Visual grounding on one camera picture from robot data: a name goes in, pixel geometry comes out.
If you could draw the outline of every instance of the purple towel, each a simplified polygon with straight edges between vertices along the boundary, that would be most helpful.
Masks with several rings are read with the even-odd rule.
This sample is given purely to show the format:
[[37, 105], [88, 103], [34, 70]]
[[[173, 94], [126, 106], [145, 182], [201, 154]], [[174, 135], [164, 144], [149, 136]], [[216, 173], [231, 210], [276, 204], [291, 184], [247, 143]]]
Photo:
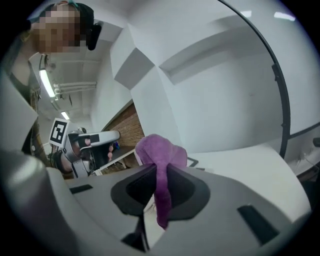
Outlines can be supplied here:
[[168, 190], [167, 165], [187, 166], [187, 152], [184, 148], [173, 145], [168, 139], [157, 134], [144, 137], [135, 147], [142, 163], [156, 164], [156, 189], [154, 200], [157, 222], [166, 229], [168, 214], [171, 210], [171, 197]]

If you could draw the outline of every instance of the fluorescent light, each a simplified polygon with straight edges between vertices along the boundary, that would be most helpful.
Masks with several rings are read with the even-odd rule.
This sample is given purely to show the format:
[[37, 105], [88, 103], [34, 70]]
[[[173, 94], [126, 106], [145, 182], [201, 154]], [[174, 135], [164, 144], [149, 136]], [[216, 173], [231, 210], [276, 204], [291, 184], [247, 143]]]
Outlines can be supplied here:
[[69, 120], [69, 116], [67, 115], [66, 112], [61, 112], [61, 115], [63, 115], [63, 117], [64, 117], [66, 120]]
[[241, 11], [241, 14], [244, 16], [244, 17], [251, 17], [251, 14], [252, 14], [252, 11], [251, 10], [244, 10], [244, 11]]
[[292, 22], [294, 22], [296, 20], [296, 17], [293, 17], [292, 15], [285, 14], [285, 13], [278, 12], [278, 11], [274, 14], [274, 17], [279, 18], [279, 19], [289, 20]]
[[51, 87], [49, 77], [47, 74], [47, 71], [45, 69], [40, 70], [40, 78], [44, 85], [44, 88], [46, 89], [46, 92], [49, 94], [50, 98], [53, 98], [55, 96], [54, 90]]

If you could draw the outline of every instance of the brown brick wall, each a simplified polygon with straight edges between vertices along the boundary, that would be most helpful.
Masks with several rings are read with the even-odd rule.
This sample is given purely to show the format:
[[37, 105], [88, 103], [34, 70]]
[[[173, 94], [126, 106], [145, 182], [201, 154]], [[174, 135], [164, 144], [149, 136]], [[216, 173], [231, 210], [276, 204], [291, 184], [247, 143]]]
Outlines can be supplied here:
[[136, 146], [145, 136], [142, 130], [135, 105], [132, 103], [115, 120], [113, 120], [105, 129], [119, 131], [120, 146]]

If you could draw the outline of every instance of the hand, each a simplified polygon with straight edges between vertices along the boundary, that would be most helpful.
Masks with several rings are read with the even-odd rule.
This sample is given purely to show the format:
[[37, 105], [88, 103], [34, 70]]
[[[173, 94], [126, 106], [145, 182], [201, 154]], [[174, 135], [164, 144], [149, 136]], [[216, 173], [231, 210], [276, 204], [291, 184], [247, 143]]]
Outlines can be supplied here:
[[[84, 140], [85, 144], [87, 146], [90, 146], [91, 145], [91, 142], [90, 142], [90, 139], [89, 138], [86, 138]], [[80, 157], [81, 156], [81, 151], [80, 151], [80, 147], [79, 147], [79, 143], [76, 142], [72, 145], [72, 150], [73, 152], [76, 154], [76, 156]], [[109, 158], [109, 162], [111, 161], [111, 158], [112, 158], [112, 151], [114, 150], [114, 147], [113, 146], [110, 146], [109, 147], [109, 152], [107, 154], [108, 158]], [[66, 156], [64, 154], [61, 154], [61, 164], [64, 168], [65, 171], [67, 172], [71, 172], [72, 171], [72, 165], [71, 165], [71, 162], [69, 162], [69, 160], [66, 158]]]

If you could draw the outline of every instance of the qr code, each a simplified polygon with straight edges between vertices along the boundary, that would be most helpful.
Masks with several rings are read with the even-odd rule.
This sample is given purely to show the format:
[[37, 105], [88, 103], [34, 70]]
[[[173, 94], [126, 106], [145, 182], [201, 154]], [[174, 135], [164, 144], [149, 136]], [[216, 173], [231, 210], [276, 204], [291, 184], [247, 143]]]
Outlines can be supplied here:
[[62, 144], [67, 124], [68, 124], [67, 122], [55, 120], [52, 128], [52, 132], [50, 135], [50, 141], [56, 142], [58, 144]]

